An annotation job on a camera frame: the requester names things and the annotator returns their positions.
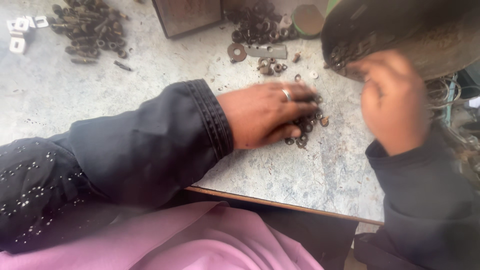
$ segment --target silver ring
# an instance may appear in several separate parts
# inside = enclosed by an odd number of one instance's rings
[[[290,93],[288,91],[286,91],[285,89],[282,89],[282,91],[285,93],[285,95],[287,96],[287,100],[290,102],[292,101],[292,96],[290,95]]]

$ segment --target black garment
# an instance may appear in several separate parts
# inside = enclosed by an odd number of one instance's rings
[[[75,239],[109,224],[119,205],[157,208],[232,150],[204,81],[173,84],[136,111],[78,121],[48,140],[2,146],[0,249]],[[478,266],[476,196],[439,144],[387,157],[374,142],[367,155],[385,191],[385,230],[358,236],[356,257],[369,269]]]

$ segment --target table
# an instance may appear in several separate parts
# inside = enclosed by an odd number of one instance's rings
[[[268,81],[293,81],[301,74],[324,98],[328,127],[315,126],[306,149],[284,142],[257,150],[236,150],[222,159],[191,190],[287,208],[381,223],[383,192],[364,150],[373,140],[360,111],[362,84],[323,69],[321,42],[287,41],[288,68],[274,76],[256,70],[258,58],[231,64],[227,47],[234,25],[224,22],[180,39],[166,39],[151,2],[106,0],[127,13],[123,22],[128,72],[113,65],[112,52],[98,64],[75,65],[63,50],[69,39],[48,28],[34,29],[25,55],[9,52],[10,35],[0,27],[0,144],[65,132],[72,122],[136,109],[174,82],[204,78],[215,95]],[[326,1],[315,3],[325,14]],[[53,15],[61,0],[4,0],[0,17]],[[287,0],[277,10],[291,11]],[[291,62],[301,52],[298,63]],[[315,70],[318,79],[308,74]]]

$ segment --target pile of bolts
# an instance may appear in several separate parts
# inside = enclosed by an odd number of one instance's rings
[[[50,28],[57,34],[64,34],[70,40],[65,48],[68,54],[76,54],[81,59],[72,59],[73,63],[96,63],[99,50],[111,50],[118,57],[126,58],[123,27],[120,18],[128,20],[128,16],[109,7],[103,0],[64,0],[69,7],[52,5],[53,12],[58,15],[56,24]]]
[[[286,39],[297,39],[298,32],[294,27],[277,29],[276,23],[282,21],[283,16],[274,12],[275,5],[259,0],[252,9],[234,11],[227,14],[227,19],[240,28],[232,33],[235,43],[245,41],[248,45],[257,43],[276,43]]]

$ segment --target pink garment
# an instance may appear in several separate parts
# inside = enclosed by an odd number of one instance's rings
[[[2,270],[323,270],[253,212],[199,202],[143,215],[71,243],[11,255]]]

